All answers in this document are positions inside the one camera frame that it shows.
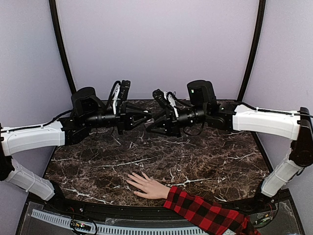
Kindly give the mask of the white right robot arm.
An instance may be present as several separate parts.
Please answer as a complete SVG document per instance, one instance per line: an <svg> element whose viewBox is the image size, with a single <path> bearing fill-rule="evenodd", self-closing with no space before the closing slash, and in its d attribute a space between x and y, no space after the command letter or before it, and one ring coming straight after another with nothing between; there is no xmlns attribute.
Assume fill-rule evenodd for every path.
<svg viewBox="0 0 313 235"><path fill-rule="evenodd" d="M313 125L307 108L299 111L261 109L243 102L218 104L210 81L196 80L187 84L190 105L179 109L172 92L153 91L163 109L145 123L146 131L166 136L181 136L181 129L194 124L207 124L226 131L250 131L281 136L291 140L287 156L261 184L260 194L250 200L250 209L261 212L268 198L294 175L313 163Z"/></svg>

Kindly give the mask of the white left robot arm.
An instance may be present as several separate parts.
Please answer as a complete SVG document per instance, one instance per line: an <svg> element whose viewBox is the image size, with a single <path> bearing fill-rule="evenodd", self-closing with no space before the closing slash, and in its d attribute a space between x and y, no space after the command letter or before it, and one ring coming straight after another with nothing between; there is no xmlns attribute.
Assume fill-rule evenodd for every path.
<svg viewBox="0 0 313 235"><path fill-rule="evenodd" d="M152 114L126 102L129 87L116 83L108 108L93 87L78 90L71 97L73 108L52 121L34 126L0 129L0 179L49 201L58 213L66 213L69 203L58 184L46 180L13 159L13 154L47 146L75 145L90 135L93 128L115 127L119 134L148 121Z"/></svg>

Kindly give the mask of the red plaid sleeve forearm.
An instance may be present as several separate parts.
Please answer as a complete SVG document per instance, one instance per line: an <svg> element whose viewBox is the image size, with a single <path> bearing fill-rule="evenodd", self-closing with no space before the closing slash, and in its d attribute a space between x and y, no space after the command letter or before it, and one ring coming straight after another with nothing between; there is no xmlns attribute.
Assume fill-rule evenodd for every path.
<svg viewBox="0 0 313 235"><path fill-rule="evenodd" d="M221 204L205 201L200 196L190 195L176 186L170 188L165 208L176 212L210 235L259 235L250 218L236 210L225 209Z"/></svg>

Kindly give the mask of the mannequin hand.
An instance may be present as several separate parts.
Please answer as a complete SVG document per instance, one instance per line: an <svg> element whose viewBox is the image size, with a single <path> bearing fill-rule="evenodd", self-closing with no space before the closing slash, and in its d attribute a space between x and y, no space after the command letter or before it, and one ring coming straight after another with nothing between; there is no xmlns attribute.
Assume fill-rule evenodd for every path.
<svg viewBox="0 0 313 235"><path fill-rule="evenodd" d="M170 188L149 178L144 172L141 173L141 176L134 172L127 176L129 179L126 182L137 188L137 191L134 191L136 196L152 200L167 199Z"/></svg>

